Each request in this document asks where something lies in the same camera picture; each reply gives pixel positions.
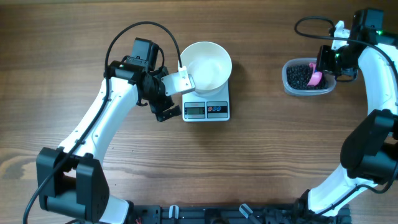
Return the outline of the pink scoop with blue handle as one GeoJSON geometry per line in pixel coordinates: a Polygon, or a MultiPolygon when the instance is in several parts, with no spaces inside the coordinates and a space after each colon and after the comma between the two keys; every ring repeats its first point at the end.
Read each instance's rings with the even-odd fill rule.
{"type": "Polygon", "coordinates": [[[319,72],[316,69],[315,63],[309,63],[308,66],[312,69],[312,75],[311,75],[310,80],[308,81],[307,85],[308,86],[317,86],[322,80],[323,73],[319,72]]]}

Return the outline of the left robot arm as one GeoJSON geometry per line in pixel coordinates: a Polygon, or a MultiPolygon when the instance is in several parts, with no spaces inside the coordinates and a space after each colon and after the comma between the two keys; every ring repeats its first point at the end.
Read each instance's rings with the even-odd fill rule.
{"type": "Polygon", "coordinates": [[[42,210],[80,223],[129,223],[134,204],[114,197],[103,160],[116,131],[142,100],[157,121],[181,113],[172,95],[194,89],[186,66],[169,73],[155,68],[162,49],[146,39],[134,41],[131,55],[105,64],[104,80],[93,104],[75,130],[56,149],[43,148],[36,159],[38,189],[33,198],[42,210]]]}

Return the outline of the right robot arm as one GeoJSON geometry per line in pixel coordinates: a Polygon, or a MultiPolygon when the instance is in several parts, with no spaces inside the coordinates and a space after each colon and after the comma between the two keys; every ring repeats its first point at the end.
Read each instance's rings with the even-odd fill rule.
{"type": "Polygon", "coordinates": [[[331,24],[314,73],[347,75],[362,72],[368,115],[345,139],[340,164],[319,186],[306,190],[287,216],[291,223],[342,223],[339,211],[365,190],[387,192],[397,180],[397,34],[382,28],[384,13],[366,8],[355,12],[351,29],[331,24]]]}

